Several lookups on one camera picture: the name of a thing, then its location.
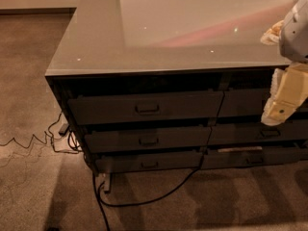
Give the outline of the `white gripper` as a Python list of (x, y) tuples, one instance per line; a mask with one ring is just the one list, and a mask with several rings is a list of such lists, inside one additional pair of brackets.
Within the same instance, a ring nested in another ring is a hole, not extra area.
[[(272, 25), (260, 41), (264, 45), (279, 43), (283, 20)], [(276, 68), (271, 81), (270, 96), (261, 122), (267, 126), (284, 123), (308, 97), (308, 64), (291, 63), (285, 70)]]

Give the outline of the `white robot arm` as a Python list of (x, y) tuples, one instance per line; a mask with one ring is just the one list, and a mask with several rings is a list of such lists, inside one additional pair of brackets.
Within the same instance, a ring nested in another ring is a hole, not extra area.
[(271, 77), (270, 97), (261, 122), (268, 126), (284, 123), (308, 98), (308, 0), (298, 0), (285, 18), (261, 37), (265, 45), (279, 46), (280, 55), (291, 61), (276, 68)]

